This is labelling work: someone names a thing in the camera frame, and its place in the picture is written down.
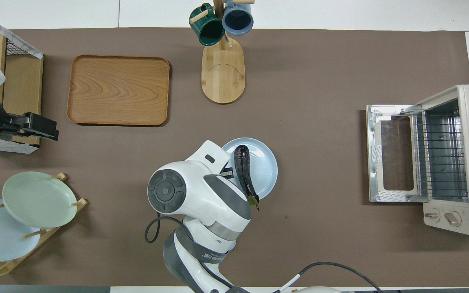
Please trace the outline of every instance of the cable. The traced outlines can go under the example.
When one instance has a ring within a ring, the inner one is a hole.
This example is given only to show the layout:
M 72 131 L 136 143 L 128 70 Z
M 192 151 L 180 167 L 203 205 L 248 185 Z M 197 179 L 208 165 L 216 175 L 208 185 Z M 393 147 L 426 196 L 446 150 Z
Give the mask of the cable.
M 181 226 L 182 228 L 184 228 L 184 231 L 186 232 L 186 234 L 189 236 L 189 238 L 193 240 L 193 236 L 191 235 L 191 232 L 189 231 L 189 229 L 186 227 L 186 225 L 184 225 L 184 223 L 182 223 L 181 221 L 173 218 L 173 217 L 169 217 L 169 216 L 160 216 L 160 213 L 157 212 L 157 217 L 155 219 L 153 219 L 146 227 L 146 230 L 144 232 L 144 239 L 146 240 L 147 243 L 155 243 L 155 241 L 157 241 L 158 239 L 158 233 L 160 232 L 160 221 L 162 220 L 169 220 L 169 221 L 174 221 L 175 223 L 179 224 L 179 226 Z M 157 230 L 155 232 L 155 236 L 153 237 L 153 239 L 149 240 L 148 238 L 148 233 L 149 233 L 149 229 L 151 229 L 151 226 L 153 226 L 153 224 L 157 223 Z M 210 274 L 215 280 L 217 280 L 218 282 L 221 282 L 222 284 L 226 285 L 227 287 L 229 288 L 232 288 L 234 287 L 231 283 L 227 282 L 226 280 L 224 280 L 223 278 L 220 278 L 219 276 L 217 276 L 215 273 L 213 273 L 208 267 L 206 267 L 206 265 L 204 264 L 204 262 L 202 261 L 199 261 L 197 260 L 200 265 L 202 266 L 202 268 L 208 273 Z
M 307 270 L 311 269 L 311 267 L 316 267 L 317 265 L 333 265 L 335 267 L 342 267 L 343 269 L 347 269 L 348 271 L 351 271 L 352 273 L 357 274 L 358 276 L 360 276 L 361 278 L 366 280 L 370 285 L 372 285 L 376 289 L 376 291 L 378 293 L 383 292 L 381 289 L 379 289 L 379 287 L 374 282 L 372 282 L 372 280 L 367 278 L 365 275 L 363 275 L 359 271 L 356 271 L 355 269 L 352 269 L 351 267 L 347 267 L 346 265 L 341 265 L 341 264 L 335 263 L 335 262 L 315 262 L 315 263 L 311 263 L 310 265 L 307 265 L 307 267 L 305 267 L 305 269 L 302 269 L 296 276 L 294 276 L 294 278 L 292 278 L 289 282 L 287 282 L 280 289 L 274 291 L 273 293 L 280 293 L 281 291 L 285 290 L 287 287 L 291 286 L 294 282 L 296 282 L 296 280 L 298 280 L 303 275 L 303 273 L 305 273 Z

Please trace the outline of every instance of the green mug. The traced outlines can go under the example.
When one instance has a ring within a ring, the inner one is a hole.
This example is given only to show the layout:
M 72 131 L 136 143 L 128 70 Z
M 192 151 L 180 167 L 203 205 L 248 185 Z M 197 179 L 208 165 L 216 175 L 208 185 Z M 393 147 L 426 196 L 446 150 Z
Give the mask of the green mug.
M 225 30 L 222 26 L 222 20 L 216 17 L 213 7 L 209 3 L 204 3 L 201 7 L 195 8 L 189 15 L 189 19 L 203 11 L 208 11 L 207 15 L 189 25 L 199 37 L 202 45 L 212 46 L 222 39 Z

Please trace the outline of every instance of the mug handle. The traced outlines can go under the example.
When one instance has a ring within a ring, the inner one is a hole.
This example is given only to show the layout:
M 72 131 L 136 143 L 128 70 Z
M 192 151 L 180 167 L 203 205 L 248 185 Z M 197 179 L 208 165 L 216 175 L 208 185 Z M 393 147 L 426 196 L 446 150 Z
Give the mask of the mug handle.
M 202 4 L 202 11 L 205 11 L 206 9 L 208 10 L 207 16 L 214 16 L 215 15 L 215 11 L 213 10 L 213 7 L 211 6 L 211 4 L 209 4 L 209 3 Z

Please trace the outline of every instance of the light green plate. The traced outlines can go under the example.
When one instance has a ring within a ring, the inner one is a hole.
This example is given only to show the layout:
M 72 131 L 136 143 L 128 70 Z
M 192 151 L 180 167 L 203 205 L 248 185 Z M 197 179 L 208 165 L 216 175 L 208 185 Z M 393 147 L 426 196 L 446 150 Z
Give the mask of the light green plate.
M 59 179 L 40 172 L 13 175 L 3 186 L 7 211 L 21 223 L 35 228 L 55 228 L 73 219 L 75 195 Z

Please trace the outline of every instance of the blue mug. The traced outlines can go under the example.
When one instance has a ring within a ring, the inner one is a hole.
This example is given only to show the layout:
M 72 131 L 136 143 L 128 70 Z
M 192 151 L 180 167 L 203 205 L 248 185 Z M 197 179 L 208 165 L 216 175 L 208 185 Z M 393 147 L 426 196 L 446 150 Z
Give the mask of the blue mug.
M 227 0 L 222 26 L 230 35 L 245 35 L 253 28 L 251 4 L 233 3 Z

